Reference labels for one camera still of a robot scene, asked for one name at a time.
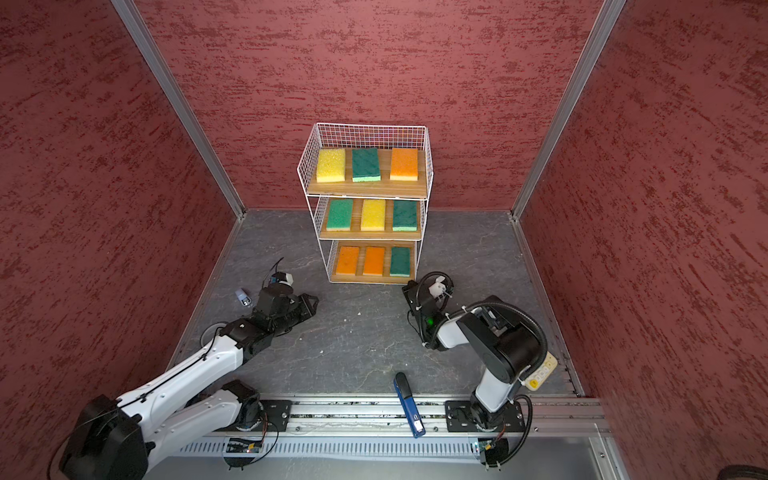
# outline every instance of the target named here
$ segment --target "mounting plate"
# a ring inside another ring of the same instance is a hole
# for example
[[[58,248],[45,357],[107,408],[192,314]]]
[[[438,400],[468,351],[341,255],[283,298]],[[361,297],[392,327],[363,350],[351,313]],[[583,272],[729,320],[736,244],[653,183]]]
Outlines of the mounting plate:
[[[472,421],[469,414],[470,402],[462,400],[449,400],[445,402],[445,422],[449,432],[481,432]],[[507,403],[504,407],[504,424],[507,432],[521,433],[525,430],[523,414],[518,403]]]
[[[288,421],[290,420],[290,407],[293,402],[290,400],[261,400],[261,405],[266,411],[266,419],[274,424],[268,428],[269,432],[285,432],[288,427]],[[218,432],[232,432],[237,433],[238,436],[246,435],[247,432],[233,428],[232,426],[225,427],[217,430]],[[251,432],[261,433],[261,422],[258,422],[253,426]]]

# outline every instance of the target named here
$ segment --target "green sponge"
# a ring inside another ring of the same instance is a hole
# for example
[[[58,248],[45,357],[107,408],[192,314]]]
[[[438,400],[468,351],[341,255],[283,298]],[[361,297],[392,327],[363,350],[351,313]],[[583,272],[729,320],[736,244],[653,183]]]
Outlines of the green sponge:
[[[395,208],[392,211],[392,231],[415,232],[418,230],[416,227],[417,203],[413,200],[395,200]]]
[[[352,226],[352,199],[345,198],[330,201],[326,231],[349,232]]]
[[[376,182],[382,179],[379,170],[379,151],[375,148],[358,148],[352,151],[352,181]]]
[[[392,262],[389,264],[390,276],[411,276],[411,249],[392,247]]]

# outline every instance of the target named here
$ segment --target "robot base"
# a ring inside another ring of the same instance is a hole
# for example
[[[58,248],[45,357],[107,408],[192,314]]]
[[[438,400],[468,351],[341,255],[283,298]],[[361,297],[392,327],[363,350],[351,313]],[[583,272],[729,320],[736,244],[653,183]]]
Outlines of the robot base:
[[[525,430],[523,414],[518,403],[507,403],[503,409],[502,418],[507,432],[522,433]],[[483,432],[472,419],[472,403],[469,401],[449,400],[445,402],[445,421],[449,432]],[[500,432],[500,422],[489,432]]]

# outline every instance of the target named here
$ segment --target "vent grille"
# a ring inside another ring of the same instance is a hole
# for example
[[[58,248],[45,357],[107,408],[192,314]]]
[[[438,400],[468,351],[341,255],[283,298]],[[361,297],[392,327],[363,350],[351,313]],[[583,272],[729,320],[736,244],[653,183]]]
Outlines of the vent grille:
[[[220,456],[261,456],[256,454],[225,453],[227,438],[209,439],[203,437],[183,447],[175,456],[183,457],[220,457]],[[444,439],[401,439],[370,437],[315,437],[280,439],[270,457],[324,457],[324,458],[358,458],[358,459],[414,459],[446,461],[477,462],[475,442],[477,439],[444,438]],[[269,449],[274,437],[266,439],[266,449]]]

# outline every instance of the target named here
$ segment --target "gray floor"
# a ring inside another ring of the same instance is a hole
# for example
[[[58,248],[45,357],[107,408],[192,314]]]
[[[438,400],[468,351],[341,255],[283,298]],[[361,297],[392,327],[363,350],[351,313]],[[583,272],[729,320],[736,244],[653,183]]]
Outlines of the gray floor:
[[[330,460],[322,458],[265,458],[242,471],[227,470],[221,458],[169,457],[150,470],[144,480],[184,478],[216,480],[218,478],[270,478],[291,480],[401,480],[482,477],[483,480],[525,478],[526,480],[597,480],[600,474],[587,439],[530,438],[520,455],[502,467],[485,468],[478,464],[438,462],[372,462]]]
[[[216,386],[239,378],[261,392],[393,393],[398,371],[416,395],[468,395],[480,380],[482,362],[469,345],[447,352],[427,350],[406,322],[401,286],[330,283],[307,212],[252,210],[244,221],[224,271],[195,324],[182,354],[199,347],[200,334],[212,323],[247,315],[234,290],[256,299],[267,269],[280,257],[280,269],[293,274],[296,293],[320,298],[317,315],[285,336]],[[504,212],[430,212],[419,276],[446,272],[456,290],[449,311],[495,294],[545,321]],[[561,358],[554,342],[550,351]],[[537,395],[572,396],[564,368]]]

